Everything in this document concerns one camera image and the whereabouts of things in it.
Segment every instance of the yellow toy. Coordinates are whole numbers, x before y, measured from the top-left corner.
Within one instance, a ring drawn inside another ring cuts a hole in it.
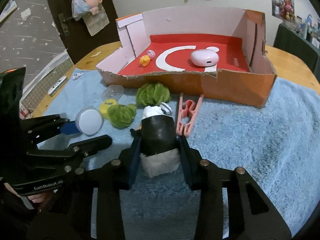
[[[150,57],[148,55],[144,55],[140,58],[139,64],[142,65],[143,67],[146,67],[150,63]]]
[[[104,101],[99,107],[99,111],[100,111],[102,117],[105,119],[109,119],[109,116],[108,116],[109,107],[115,106],[117,104],[118,104],[117,101],[114,99],[108,99],[108,100]]]

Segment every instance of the silver bolt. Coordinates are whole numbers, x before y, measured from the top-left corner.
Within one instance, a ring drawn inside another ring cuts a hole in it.
[[[80,175],[80,174],[82,174],[82,173],[84,173],[84,168],[77,168],[76,169],[76,171],[75,171],[75,173],[77,174],[77,175]]]
[[[119,166],[121,164],[121,161],[118,159],[112,160],[111,161],[111,165],[112,166]]]
[[[236,171],[237,171],[239,174],[244,174],[244,173],[245,173],[245,169],[242,168],[242,167],[237,167],[237,168],[236,168]]]
[[[64,167],[65,172],[70,172],[72,170],[70,165]]]
[[[208,160],[206,160],[206,159],[203,159],[203,160],[200,161],[200,165],[201,166],[209,166],[209,164],[210,164],[210,162]]]
[[[76,153],[77,151],[79,151],[80,150],[80,148],[78,147],[78,146],[74,146],[73,147],[73,151]]]

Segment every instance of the pink plastic clip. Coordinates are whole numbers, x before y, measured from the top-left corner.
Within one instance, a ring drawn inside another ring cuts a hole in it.
[[[200,110],[203,98],[204,98],[204,95],[201,95],[199,97],[196,108],[195,108],[195,102],[193,100],[185,101],[185,108],[183,109],[182,108],[183,93],[180,93],[179,112],[178,112],[177,130],[176,130],[177,135],[184,135],[186,137],[189,137],[192,126],[196,120],[198,111]],[[191,118],[190,122],[182,123],[181,120],[186,117]]]

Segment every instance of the orange cardboard box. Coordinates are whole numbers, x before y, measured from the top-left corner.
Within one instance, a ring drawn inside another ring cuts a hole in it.
[[[149,82],[161,82],[176,94],[204,94],[206,98],[263,107],[277,77],[265,56],[265,24],[262,12],[210,6],[161,8],[123,17],[117,20],[122,47],[100,62],[97,70],[107,85],[139,88]],[[249,71],[219,68],[218,63],[216,69],[202,71],[179,67],[170,71],[159,66],[156,72],[119,74],[144,55],[154,35],[184,33],[240,38]]]

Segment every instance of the yellow round lid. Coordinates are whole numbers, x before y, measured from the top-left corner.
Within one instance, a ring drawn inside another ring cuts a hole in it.
[[[114,99],[108,99],[108,100],[104,101],[99,107],[99,111],[102,114],[103,118],[108,119],[109,118],[108,108],[110,106],[117,105],[117,104],[118,104],[117,101]]]

